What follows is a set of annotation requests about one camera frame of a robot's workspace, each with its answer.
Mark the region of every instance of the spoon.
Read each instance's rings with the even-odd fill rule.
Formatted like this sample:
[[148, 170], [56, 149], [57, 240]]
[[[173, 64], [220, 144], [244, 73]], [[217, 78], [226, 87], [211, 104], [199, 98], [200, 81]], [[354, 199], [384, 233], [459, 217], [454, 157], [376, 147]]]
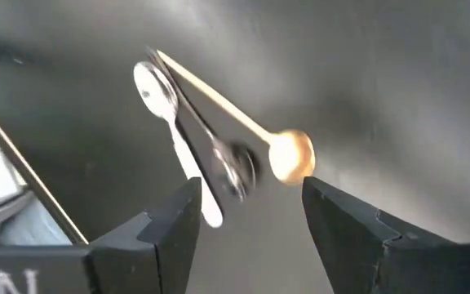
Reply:
[[269, 163], [273, 174], [279, 181], [288, 185], [296, 185], [301, 184], [304, 177], [312, 175], [315, 169], [315, 151], [308, 134], [301, 130], [291, 129], [278, 133], [266, 131], [215, 89], [190, 73], [164, 52], [157, 51], [157, 53], [175, 72], [254, 132], [261, 140], [268, 143]]
[[179, 101], [173, 87], [162, 71], [148, 61], [141, 61], [134, 67], [134, 80], [137, 90], [146, 107], [155, 116], [168, 122], [171, 136], [174, 141], [174, 149], [187, 178], [201, 177], [202, 181], [202, 215], [206, 223], [218, 228], [222, 225], [223, 215], [219, 204], [215, 200], [209, 185], [204, 180], [201, 169], [188, 144], [175, 125]]
[[[161, 65], [162, 70], [166, 71], [166, 77], [171, 78], [170, 72], [167, 70], [164, 61], [155, 52], [149, 50], [154, 62]], [[232, 196], [241, 201], [256, 186], [256, 159], [252, 156], [252, 152], [244, 145], [227, 144], [223, 142], [208, 126], [206, 120], [198, 113], [192, 103], [186, 98], [180, 87], [172, 80], [168, 85], [174, 85], [171, 92], [179, 94], [180, 101], [192, 114], [202, 130], [208, 135], [213, 147], [213, 172], [220, 181], [221, 186]]]

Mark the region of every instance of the spoon handle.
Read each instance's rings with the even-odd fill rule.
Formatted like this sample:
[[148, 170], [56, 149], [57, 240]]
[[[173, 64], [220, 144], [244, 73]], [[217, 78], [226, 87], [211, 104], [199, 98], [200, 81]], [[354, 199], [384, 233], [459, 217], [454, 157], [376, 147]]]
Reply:
[[201, 168], [198, 166], [195, 157], [190, 150], [188, 143], [184, 140], [182, 134], [174, 123], [169, 123], [171, 136], [174, 142], [175, 152], [179, 158], [180, 165], [183, 168], [184, 174], [188, 179], [198, 176], [201, 178], [202, 189], [202, 215], [206, 223], [213, 228], [218, 228], [222, 225], [223, 216], [219, 204], [215, 200], [210, 186], [206, 183]]
[[273, 138], [272, 133], [266, 131], [257, 122], [255, 122], [248, 115], [244, 114], [240, 109], [238, 109], [237, 106], [233, 105], [233, 103], [229, 102], [228, 99], [224, 98], [224, 96], [220, 95], [220, 93], [218, 93], [214, 88], [210, 87], [200, 78], [196, 77], [193, 73], [189, 72], [182, 65], [177, 63], [177, 61], [171, 59], [162, 51], [157, 50], [157, 53], [161, 57], [161, 59], [174, 71], [180, 74], [189, 83], [194, 85], [199, 91], [204, 93], [204, 95], [212, 99], [218, 106], [220, 106], [220, 108], [224, 109], [224, 111], [233, 116], [242, 125], [249, 128], [250, 131], [254, 132], [258, 137], [260, 137], [260, 139], [269, 144], [269, 142]]

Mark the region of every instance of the gray background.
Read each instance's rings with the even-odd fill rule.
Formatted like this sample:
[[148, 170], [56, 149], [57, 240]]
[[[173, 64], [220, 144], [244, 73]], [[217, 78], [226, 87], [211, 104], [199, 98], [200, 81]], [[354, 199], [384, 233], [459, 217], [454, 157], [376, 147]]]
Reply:
[[[90, 235], [184, 180], [135, 92], [145, 45], [270, 131], [307, 131], [315, 176], [470, 242], [470, 0], [0, 0], [1, 124]], [[273, 178], [263, 143], [184, 91], [264, 167], [253, 198], [220, 199], [221, 229], [202, 226], [188, 292], [330, 293], [300, 188]]]

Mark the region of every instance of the gray surface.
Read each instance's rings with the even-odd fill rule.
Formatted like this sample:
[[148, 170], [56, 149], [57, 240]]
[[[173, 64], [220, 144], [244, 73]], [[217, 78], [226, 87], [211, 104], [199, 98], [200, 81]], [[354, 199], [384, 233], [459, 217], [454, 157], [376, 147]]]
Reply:
[[[131, 78], [148, 44], [270, 130], [307, 131], [315, 176], [470, 241], [470, 1], [0, 0], [0, 42], [2, 125], [74, 219], [107, 216], [90, 227], [181, 181], [168, 180], [180, 170], [170, 136]], [[222, 199], [222, 229], [203, 227], [189, 292], [330, 292], [299, 187], [279, 185], [265, 146], [185, 91], [265, 167], [254, 198]]]

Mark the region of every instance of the wooden stick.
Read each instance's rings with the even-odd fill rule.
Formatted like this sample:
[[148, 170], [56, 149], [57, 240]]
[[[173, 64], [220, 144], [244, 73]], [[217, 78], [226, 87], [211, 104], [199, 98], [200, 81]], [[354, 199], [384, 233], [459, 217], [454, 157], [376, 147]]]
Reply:
[[208, 84], [203, 82], [200, 78], [196, 77], [193, 73], [190, 73], [187, 69], [185, 69], [182, 65], [178, 64], [177, 61], [171, 59], [164, 52], [157, 50], [157, 53], [168, 66], [170, 66], [175, 72], [181, 75], [189, 83], [194, 85], [199, 91], [204, 93], [204, 95], [212, 99], [218, 106], [220, 106], [220, 108], [224, 109], [228, 114], [230, 114], [240, 123], [242, 123], [242, 125], [249, 128], [264, 142], [268, 144], [270, 143], [271, 139], [274, 136], [273, 133], [266, 131], [257, 122], [255, 122], [249, 116], [244, 114], [240, 109], [238, 109], [235, 105], [229, 102], [228, 99], [224, 98], [215, 89], [208, 86]]

